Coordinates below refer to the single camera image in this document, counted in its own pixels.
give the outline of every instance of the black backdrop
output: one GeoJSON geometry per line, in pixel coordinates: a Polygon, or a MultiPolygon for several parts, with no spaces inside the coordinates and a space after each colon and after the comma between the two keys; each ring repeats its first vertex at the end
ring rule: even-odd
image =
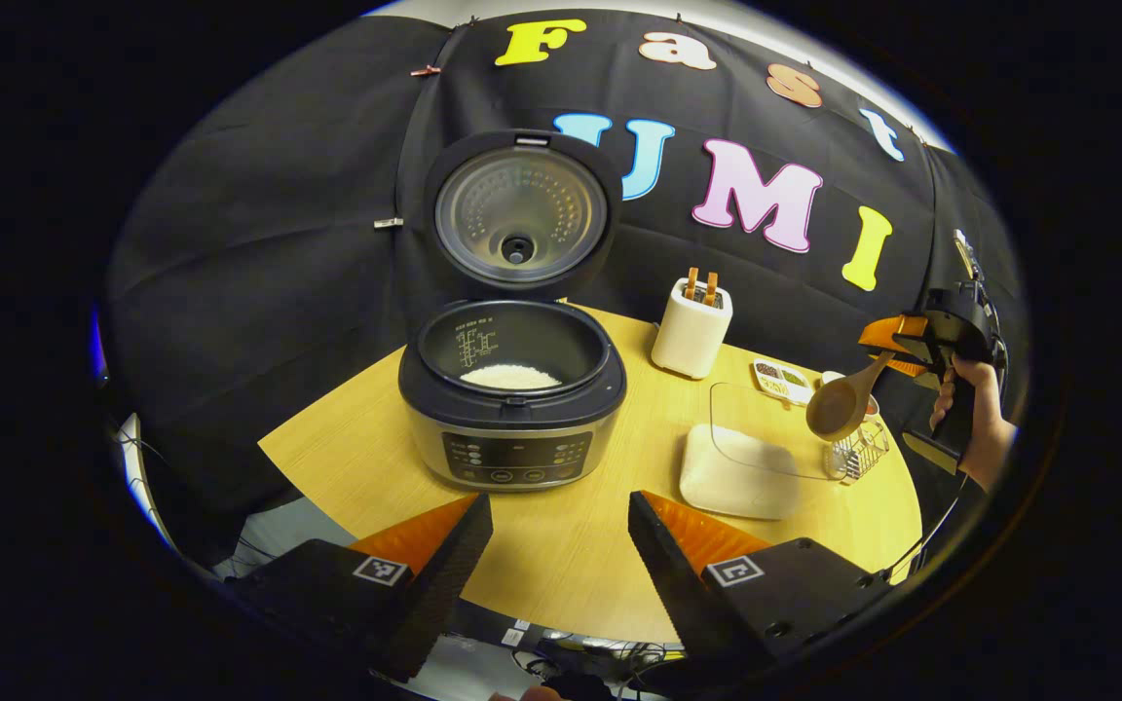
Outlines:
{"type": "MultiPolygon", "coordinates": [[[[791,698],[1122,698],[1122,386],[1060,382],[1096,339],[1122,354],[1122,177],[1109,177],[1122,174],[1122,12],[1097,10],[775,9],[890,77],[992,185],[1048,342],[1026,440],[1043,444],[1045,418],[1068,407],[1042,488],[980,572],[939,572],[926,600],[953,594],[930,616],[791,698]]],[[[350,670],[250,625],[162,547],[107,469],[88,380],[111,239],[150,173],[213,102],[352,13],[0,6],[0,698],[351,695],[350,670]]],[[[994,494],[992,529],[969,542],[988,545],[1022,495],[994,494]]],[[[874,634],[921,610],[909,603],[874,634]]]]}
{"type": "MultiPolygon", "coordinates": [[[[111,259],[111,372],[144,434],[205,507],[247,514],[288,490],[257,440],[390,353],[453,298],[424,252],[422,227],[424,177],[442,148],[489,129],[555,129],[567,112],[609,117],[600,144],[623,173],[635,157],[628,120],[675,129],[655,186],[624,203],[601,274],[570,294],[573,302],[657,321],[664,292],[687,268],[716,269],[741,310],[727,343],[854,372],[867,362],[855,344],[865,324],[913,306],[927,279],[958,279],[948,237],[963,228],[992,276],[1019,371],[1012,395],[1022,395],[1029,333],[1020,274],[983,188],[960,159],[923,146],[819,71],[734,36],[632,12],[525,12],[451,33],[417,19],[360,18],[201,120],[144,188],[111,259]],[[587,30],[571,33],[546,62],[494,65],[508,26],[545,18],[582,18],[587,30]],[[701,40],[717,67],[646,59],[638,45],[650,31],[701,40]],[[441,74],[410,76],[427,63],[441,74]],[[815,76],[824,105],[771,92],[770,63],[815,76]],[[864,107],[899,135],[903,163],[882,151],[864,107]],[[712,162],[702,145],[712,137],[747,146],[762,178],[787,164],[822,175],[807,253],[766,243],[738,222],[714,228],[690,215],[705,200],[712,162]],[[861,204],[894,225],[872,292],[842,277],[861,204]],[[392,216],[405,225],[373,228],[392,216]]],[[[932,402],[895,372],[877,396],[895,433],[932,402]]],[[[930,528],[955,480],[904,453],[930,528]]],[[[237,523],[227,522],[227,545],[209,559],[227,554],[237,523]]]]}

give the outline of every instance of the wooden spoon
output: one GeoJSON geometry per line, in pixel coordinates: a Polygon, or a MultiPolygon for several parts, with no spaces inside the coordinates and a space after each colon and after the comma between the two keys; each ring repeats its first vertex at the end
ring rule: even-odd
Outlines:
{"type": "Polygon", "coordinates": [[[883,350],[873,365],[863,371],[827,381],[811,395],[807,419],[809,430],[817,439],[838,442],[859,427],[868,405],[868,395],[873,391],[873,382],[881,376],[891,357],[894,357],[893,350],[883,350]]]}

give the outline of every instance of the human hand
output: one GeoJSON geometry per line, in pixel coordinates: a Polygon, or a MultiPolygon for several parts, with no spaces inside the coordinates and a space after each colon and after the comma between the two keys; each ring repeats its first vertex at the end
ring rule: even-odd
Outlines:
{"type": "MultiPolygon", "coordinates": [[[[503,693],[493,693],[487,701],[513,701],[512,698],[503,695],[503,693]]],[[[517,701],[567,701],[565,698],[561,698],[560,693],[557,693],[552,689],[546,686],[533,686],[526,689],[525,693],[522,693],[522,698],[517,701]]]]}
{"type": "Polygon", "coordinates": [[[958,462],[958,469],[971,476],[974,482],[985,491],[993,487],[1002,467],[1006,462],[1011,442],[1015,440],[1015,426],[1002,417],[999,407],[999,378],[988,363],[971,362],[958,356],[953,358],[954,367],[947,370],[942,386],[938,390],[938,400],[934,403],[934,413],[929,417],[932,430],[949,408],[955,404],[955,372],[969,381],[975,390],[972,404],[972,439],[967,450],[958,462]]]}

